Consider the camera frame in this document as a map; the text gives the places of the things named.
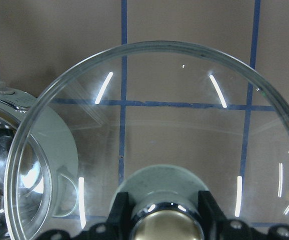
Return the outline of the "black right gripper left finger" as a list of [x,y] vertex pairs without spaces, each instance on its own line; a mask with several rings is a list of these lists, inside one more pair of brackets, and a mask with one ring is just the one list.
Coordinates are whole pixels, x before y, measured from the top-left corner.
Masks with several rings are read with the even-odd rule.
[[128,192],[118,192],[115,195],[106,222],[113,228],[117,240],[129,239],[133,208]]

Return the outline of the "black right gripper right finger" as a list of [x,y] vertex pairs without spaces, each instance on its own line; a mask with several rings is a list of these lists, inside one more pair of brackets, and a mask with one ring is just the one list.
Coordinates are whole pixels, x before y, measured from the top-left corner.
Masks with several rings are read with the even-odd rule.
[[229,220],[210,191],[198,192],[198,213],[206,240],[229,240]]

